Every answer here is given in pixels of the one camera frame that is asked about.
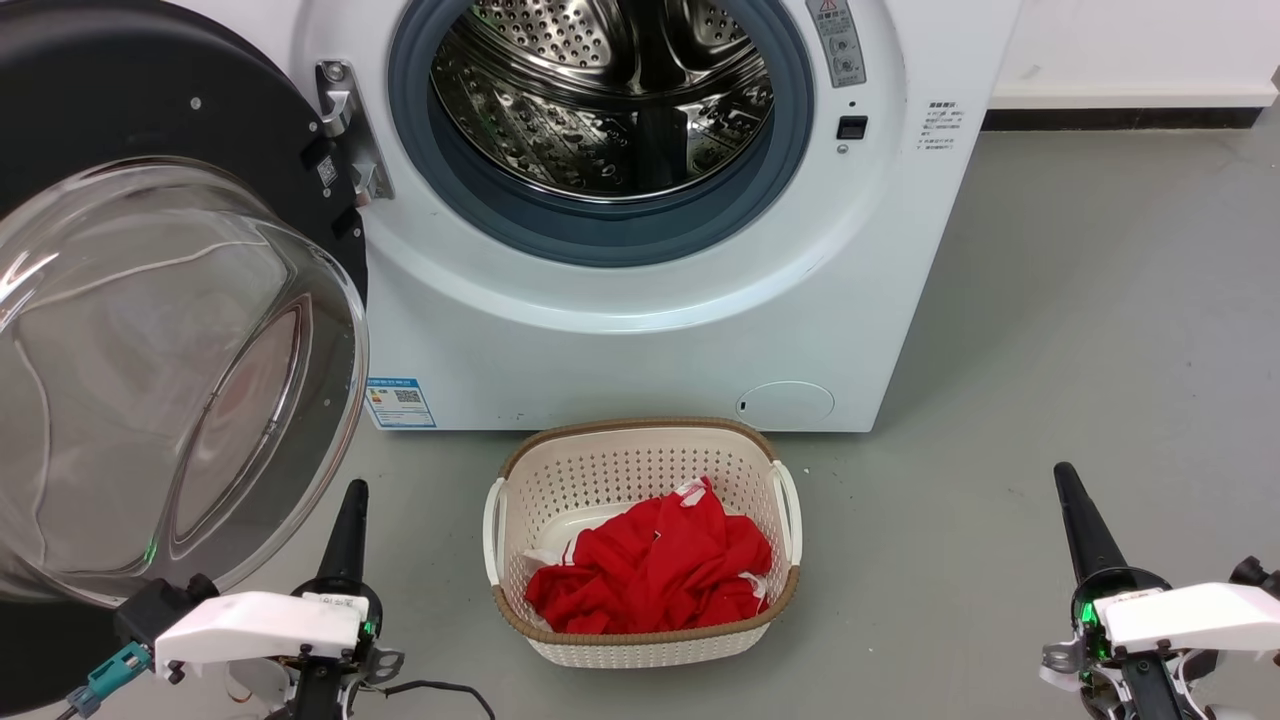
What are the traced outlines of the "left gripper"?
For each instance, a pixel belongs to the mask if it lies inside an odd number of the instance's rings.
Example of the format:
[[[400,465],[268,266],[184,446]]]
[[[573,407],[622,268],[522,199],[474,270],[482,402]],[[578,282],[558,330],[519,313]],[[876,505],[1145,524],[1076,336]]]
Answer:
[[[364,583],[367,525],[369,484],[353,479],[317,568],[317,578],[338,580],[310,580],[292,592],[321,605],[339,624],[332,638],[301,643],[276,659],[287,687],[270,719],[348,719],[356,693],[380,691],[401,674],[404,652],[381,643],[381,601]]]

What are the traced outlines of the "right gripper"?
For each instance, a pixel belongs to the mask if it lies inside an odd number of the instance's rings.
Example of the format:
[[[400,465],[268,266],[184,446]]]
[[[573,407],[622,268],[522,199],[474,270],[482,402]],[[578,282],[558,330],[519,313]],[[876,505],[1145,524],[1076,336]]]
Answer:
[[[1220,652],[1128,653],[1111,643],[1100,601],[1172,587],[1152,571],[1123,568],[1126,560],[1070,462],[1053,465],[1053,480],[1076,587],[1070,600],[1073,637],[1042,648],[1041,679],[1078,694],[1092,719],[1210,719],[1193,691],[1219,669]]]

